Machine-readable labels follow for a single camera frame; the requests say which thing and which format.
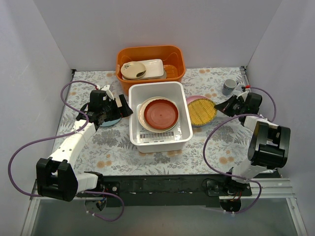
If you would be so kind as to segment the red brown plate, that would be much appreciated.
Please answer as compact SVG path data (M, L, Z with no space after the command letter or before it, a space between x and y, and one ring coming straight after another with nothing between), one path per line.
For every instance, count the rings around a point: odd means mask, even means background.
M144 110L145 121L152 128L165 130L172 128L179 119L177 106L166 99L151 101Z

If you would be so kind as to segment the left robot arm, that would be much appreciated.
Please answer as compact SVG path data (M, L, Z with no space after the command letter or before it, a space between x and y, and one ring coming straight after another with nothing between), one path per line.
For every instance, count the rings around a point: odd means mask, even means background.
M106 122L131 116L133 113L124 95L115 98L106 85L90 92L74 122L71 134L48 158L36 164L37 192L40 196L70 202L77 193L89 191L98 197L104 193L102 174L84 172L76 175L73 167L88 140Z

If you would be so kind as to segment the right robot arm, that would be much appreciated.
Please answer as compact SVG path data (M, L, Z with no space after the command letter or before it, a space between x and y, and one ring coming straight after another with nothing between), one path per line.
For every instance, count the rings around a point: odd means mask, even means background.
M229 176L224 178L221 189L227 195L244 191L250 179L263 171L282 168L287 163L291 130L265 118L253 117L253 114L258 114L261 103L261 95L244 92L214 106L229 117L246 114L246 117L239 117L238 120L253 132L247 159L231 168L227 172Z

